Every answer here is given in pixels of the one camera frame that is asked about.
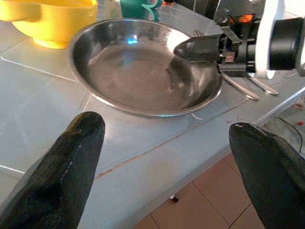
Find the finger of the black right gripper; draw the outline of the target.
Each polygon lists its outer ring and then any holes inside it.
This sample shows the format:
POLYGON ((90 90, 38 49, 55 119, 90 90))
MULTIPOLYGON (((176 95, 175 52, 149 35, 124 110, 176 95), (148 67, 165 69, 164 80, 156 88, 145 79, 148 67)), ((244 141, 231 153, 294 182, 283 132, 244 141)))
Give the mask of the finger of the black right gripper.
POLYGON ((192 37, 178 44, 173 53, 189 62, 211 62, 220 59, 221 35, 192 37))

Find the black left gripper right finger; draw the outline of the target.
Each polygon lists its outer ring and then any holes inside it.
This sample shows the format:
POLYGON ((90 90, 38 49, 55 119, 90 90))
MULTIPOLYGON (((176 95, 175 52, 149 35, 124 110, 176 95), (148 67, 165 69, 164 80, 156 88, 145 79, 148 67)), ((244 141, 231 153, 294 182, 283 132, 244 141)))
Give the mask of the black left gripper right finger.
POLYGON ((229 129, 243 184, 267 229, 305 227, 305 158, 284 138, 250 123, 229 129))

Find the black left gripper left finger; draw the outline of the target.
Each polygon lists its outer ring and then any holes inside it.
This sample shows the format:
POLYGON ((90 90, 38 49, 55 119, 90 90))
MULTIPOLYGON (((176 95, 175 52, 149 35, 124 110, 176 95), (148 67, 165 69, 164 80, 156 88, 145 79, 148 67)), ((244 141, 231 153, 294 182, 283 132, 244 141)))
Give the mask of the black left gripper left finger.
POLYGON ((81 220, 102 151, 105 122, 77 115, 21 177, 0 206, 3 229, 75 229, 81 220))

